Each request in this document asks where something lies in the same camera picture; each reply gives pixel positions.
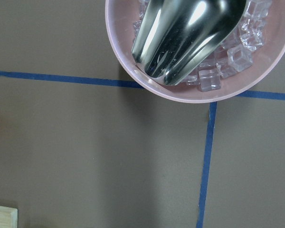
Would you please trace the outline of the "wooden cutting board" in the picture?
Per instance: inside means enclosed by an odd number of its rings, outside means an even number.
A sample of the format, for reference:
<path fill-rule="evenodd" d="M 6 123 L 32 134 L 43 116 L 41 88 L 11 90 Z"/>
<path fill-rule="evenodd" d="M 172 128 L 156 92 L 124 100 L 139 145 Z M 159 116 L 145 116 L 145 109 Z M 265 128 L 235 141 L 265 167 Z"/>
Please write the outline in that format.
<path fill-rule="evenodd" d="M 0 228 L 17 228 L 18 210 L 0 206 Z"/>

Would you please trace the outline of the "metal ice scoop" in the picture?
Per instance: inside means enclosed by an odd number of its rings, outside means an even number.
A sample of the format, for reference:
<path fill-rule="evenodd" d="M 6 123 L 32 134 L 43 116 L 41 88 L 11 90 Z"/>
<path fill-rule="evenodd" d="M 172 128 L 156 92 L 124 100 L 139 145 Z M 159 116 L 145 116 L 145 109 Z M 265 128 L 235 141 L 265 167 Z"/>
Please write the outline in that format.
<path fill-rule="evenodd" d="M 157 83 L 177 85 L 232 32 L 246 4 L 245 0 L 151 0 L 132 56 Z"/>

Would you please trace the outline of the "clear ice cubes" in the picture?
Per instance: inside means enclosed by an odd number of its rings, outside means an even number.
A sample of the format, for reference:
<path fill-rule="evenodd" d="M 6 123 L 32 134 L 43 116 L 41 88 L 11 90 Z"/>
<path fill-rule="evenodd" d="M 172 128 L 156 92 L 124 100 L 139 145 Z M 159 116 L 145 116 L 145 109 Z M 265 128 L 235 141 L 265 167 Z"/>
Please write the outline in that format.
<path fill-rule="evenodd" d="M 179 84 L 199 86 L 203 92 L 216 90 L 221 88 L 221 79 L 234 76 L 252 66 L 252 54 L 264 45 L 263 30 L 272 2 L 270 0 L 246 0 L 246 2 L 244 14 L 237 26 Z M 139 1 L 139 19 L 133 24 L 135 38 L 148 3 L 149 0 Z"/>

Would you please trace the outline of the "pink bowl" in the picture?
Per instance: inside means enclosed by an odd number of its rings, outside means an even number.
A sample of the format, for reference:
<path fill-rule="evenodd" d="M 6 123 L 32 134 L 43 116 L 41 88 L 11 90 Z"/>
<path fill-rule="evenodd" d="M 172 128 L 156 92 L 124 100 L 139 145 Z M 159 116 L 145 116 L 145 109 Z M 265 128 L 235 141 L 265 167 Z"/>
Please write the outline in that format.
<path fill-rule="evenodd" d="M 197 87 L 179 84 L 162 86 L 152 81 L 136 65 L 131 49 L 134 39 L 133 23 L 138 19 L 136 0 L 107 0 L 105 23 L 111 47 L 125 71 L 148 91 L 182 103 L 203 104 L 225 100 L 260 82 L 277 65 L 285 53 L 285 0 L 272 2 L 264 27 L 265 44 L 253 53 L 253 65 L 243 72 L 221 81 L 221 88 L 202 92 Z"/>

